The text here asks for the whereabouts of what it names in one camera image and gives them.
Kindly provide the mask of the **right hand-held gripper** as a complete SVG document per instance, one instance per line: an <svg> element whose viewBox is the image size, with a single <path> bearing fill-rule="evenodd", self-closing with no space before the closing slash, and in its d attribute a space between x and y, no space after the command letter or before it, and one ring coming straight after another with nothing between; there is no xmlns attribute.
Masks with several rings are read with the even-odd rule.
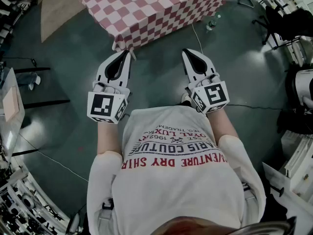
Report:
<svg viewBox="0 0 313 235"><path fill-rule="evenodd" d="M199 51L184 48L182 61L190 83L186 90L199 113L207 114L222 109L229 103L226 84L220 79L212 61ZM197 75L205 78L197 80Z"/></svg>

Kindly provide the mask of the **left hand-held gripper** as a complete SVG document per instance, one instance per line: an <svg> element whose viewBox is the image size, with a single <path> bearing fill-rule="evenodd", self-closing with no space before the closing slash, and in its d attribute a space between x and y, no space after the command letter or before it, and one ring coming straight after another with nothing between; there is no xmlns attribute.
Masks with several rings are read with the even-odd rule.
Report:
<svg viewBox="0 0 313 235"><path fill-rule="evenodd" d="M111 55L99 66L93 89L88 93L89 118L96 122L119 123L131 93L126 88L130 68L131 54L128 50Z"/></svg>

